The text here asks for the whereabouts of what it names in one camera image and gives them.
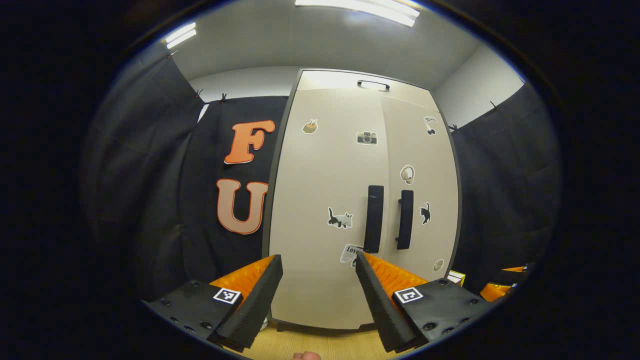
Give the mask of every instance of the fluorescent light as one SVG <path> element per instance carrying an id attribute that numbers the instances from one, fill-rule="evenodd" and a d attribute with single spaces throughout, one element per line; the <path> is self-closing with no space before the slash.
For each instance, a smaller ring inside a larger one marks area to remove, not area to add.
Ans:
<path id="1" fill-rule="evenodd" d="M 405 6 L 395 1 L 387 0 L 387 1 L 376 1 L 377 3 L 384 3 L 385 5 L 389 5 L 390 3 L 395 3 L 397 5 Z M 332 8 L 343 8 L 349 10 L 356 10 L 359 12 L 370 13 L 372 15 L 377 15 L 380 17 L 384 17 L 391 21 L 398 22 L 402 25 L 412 27 L 415 24 L 415 19 L 411 19 L 407 15 L 406 12 L 401 12 L 395 8 L 389 8 L 385 6 L 376 5 L 373 3 L 367 3 L 362 0 L 296 0 L 296 6 L 329 6 Z"/>
<path id="2" fill-rule="evenodd" d="M 193 37 L 195 35 L 196 35 L 196 30 L 193 29 L 193 30 L 189 31 L 188 33 L 182 35 L 181 37 L 175 39 L 174 41 L 170 42 L 169 44 L 167 44 L 166 48 L 167 49 L 171 49 L 172 47 L 178 45 L 179 43 L 181 43 L 181 42 L 183 42 L 183 41 L 187 40 L 188 38 Z"/>
<path id="3" fill-rule="evenodd" d="M 380 5 L 386 6 L 387 8 L 393 9 L 397 12 L 405 13 L 413 17 L 418 17 L 418 15 L 420 15 L 420 12 L 418 10 L 413 9 L 409 6 L 406 6 L 405 4 L 398 3 L 397 1 L 394 1 L 394 0 L 369 0 L 369 1 L 378 3 Z"/>
<path id="4" fill-rule="evenodd" d="M 169 36 L 166 37 L 166 42 L 167 44 L 174 41 L 175 39 L 177 39 L 180 35 L 185 34 L 187 31 L 191 30 L 191 29 L 195 29 L 196 27 L 196 23 L 192 22 L 189 25 L 185 25 L 181 28 L 179 28 L 178 30 L 174 31 L 173 33 L 170 33 Z"/>

